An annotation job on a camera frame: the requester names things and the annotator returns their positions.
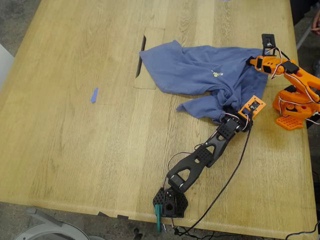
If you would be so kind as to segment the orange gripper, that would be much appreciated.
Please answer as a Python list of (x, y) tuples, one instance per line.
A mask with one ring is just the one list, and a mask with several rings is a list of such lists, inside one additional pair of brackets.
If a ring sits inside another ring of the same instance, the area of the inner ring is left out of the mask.
[(257, 71), (276, 73), (278, 71), (278, 65), (282, 64), (282, 59), (276, 56), (250, 56), (246, 60), (246, 63), (253, 66)]

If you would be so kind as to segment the person's hand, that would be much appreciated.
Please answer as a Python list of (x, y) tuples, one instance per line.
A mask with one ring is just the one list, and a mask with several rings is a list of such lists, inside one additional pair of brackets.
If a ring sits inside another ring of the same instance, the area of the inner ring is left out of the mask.
[(320, 16), (319, 15), (316, 15), (314, 17), (311, 25), (311, 31), (316, 35), (320, 34)]

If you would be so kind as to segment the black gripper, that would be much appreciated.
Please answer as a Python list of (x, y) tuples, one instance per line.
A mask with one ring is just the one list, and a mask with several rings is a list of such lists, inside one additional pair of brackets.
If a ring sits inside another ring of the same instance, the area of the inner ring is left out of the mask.
[(247, 132), (252, 126), (252, 116), (245, 114), (242, 116), (238, 113), (226, 114), (226, 129), (229, 132)]

